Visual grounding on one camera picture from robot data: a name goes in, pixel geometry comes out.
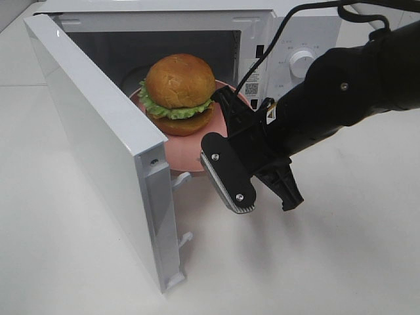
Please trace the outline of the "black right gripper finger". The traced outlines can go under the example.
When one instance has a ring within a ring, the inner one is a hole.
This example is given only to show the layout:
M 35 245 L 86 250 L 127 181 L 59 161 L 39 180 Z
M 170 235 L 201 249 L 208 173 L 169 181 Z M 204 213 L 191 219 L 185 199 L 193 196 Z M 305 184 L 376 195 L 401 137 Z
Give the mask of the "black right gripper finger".
M 219 103 L 228 135 L 235 135 L 252 126 L 254 111 L 229 86 L 217 89 L 213 100 Z
M 229 210 L 236 214 L 254 210 L 256 191 L 251 176 L 226 137 L 214 132 L 204 135 L 200 162 Z

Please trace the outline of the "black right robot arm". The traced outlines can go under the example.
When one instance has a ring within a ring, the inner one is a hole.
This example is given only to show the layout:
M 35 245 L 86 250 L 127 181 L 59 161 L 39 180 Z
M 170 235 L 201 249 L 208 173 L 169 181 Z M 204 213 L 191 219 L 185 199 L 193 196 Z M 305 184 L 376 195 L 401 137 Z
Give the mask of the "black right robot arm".
M 201 163 L 228 209 L 254 209 L 257 177 L 289 211 L 303 201 L 291 156 L 343 127 L 389 111 L 419 107 L 419 23 L 371 32 L 361 47 L 335 48 L 317 58 L 304 81 L 252 110 L 229 87 L 213 94 L 227 134 L 207 133 Z

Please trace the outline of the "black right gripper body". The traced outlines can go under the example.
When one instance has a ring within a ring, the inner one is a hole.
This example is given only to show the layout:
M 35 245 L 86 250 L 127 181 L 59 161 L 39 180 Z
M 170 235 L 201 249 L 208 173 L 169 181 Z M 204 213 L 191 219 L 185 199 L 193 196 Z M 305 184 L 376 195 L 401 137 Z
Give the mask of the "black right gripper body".
M 254 111 L 253 124 L 246 130 L 228 135 L 228 141 L 249 174 L 265 173 L 269 169 L 285 171 L 291 160 L 274 147 L 272 135 L 267 131 L 266 115 L 274 109 L 273 98 L 263 100 L 262 106 Z

